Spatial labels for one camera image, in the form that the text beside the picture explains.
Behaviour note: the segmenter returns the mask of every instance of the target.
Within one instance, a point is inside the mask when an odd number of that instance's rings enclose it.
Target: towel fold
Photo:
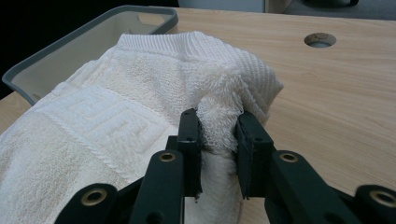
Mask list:
[[[136,181],[189,108],[203,125],[204,193],[186,199],[186,223],[236,223],[234,125],[244,110],[264,124],[281,89],[260,59],[214,37],[122,35],[0,136],[0,223],[53,223],[78,190]]]

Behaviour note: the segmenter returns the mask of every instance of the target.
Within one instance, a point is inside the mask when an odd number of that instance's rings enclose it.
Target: object in background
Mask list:
[[[84,63],[116,45],[122,34],[166,34],[176,25],[172,8],[116,7],[18,63],[3,82],[34,105]]]

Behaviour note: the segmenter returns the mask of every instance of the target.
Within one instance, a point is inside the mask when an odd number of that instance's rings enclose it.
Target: gray plastic container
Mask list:
[[[16,64],[2,80],[34,105],[84,63],[116,45],[122,34],[166,34],[177,22],[172,8],[116,7]]]

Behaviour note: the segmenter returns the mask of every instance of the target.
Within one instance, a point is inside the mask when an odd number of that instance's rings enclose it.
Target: towel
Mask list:
[[[237,223],[234,126],[244,110],[264,124],[281,89],[259,58],[215,37],[122,35],[0,136],[0,223],[53,223],[80,189],[136,181],[189,108],[203,126],[204,192],[186,199],[186,223]]]

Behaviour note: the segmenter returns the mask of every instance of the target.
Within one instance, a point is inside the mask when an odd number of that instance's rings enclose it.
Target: table hole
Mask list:
[[[333,46],[337,39],[333,35],[325,33],[315,33],[305,37],[304,42],[307,46],[317,49]]]

